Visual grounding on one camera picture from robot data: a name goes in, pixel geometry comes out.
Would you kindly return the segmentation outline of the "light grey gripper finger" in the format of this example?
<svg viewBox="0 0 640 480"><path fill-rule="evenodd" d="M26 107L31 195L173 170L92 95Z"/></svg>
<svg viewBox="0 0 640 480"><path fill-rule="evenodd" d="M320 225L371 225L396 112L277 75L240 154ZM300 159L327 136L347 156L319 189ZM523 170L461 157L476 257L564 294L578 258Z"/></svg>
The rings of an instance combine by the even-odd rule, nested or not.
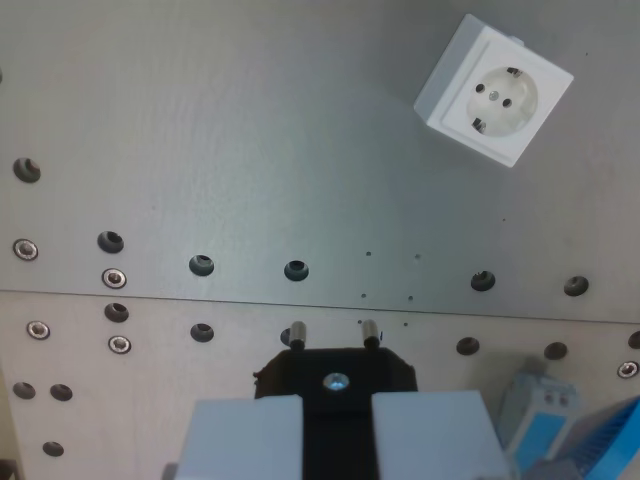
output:
<svg viewBox="0 0 640 480"><path fill-rule="evenodd" d="M372 396L381 479L509 479L510 466L477 391Z"/></svg>
<svg viewBox="0 0 640 480"><path fill-rule="evenodd" d="M195 404L177 479L301 479L299 396L202 400Z"/></svg>

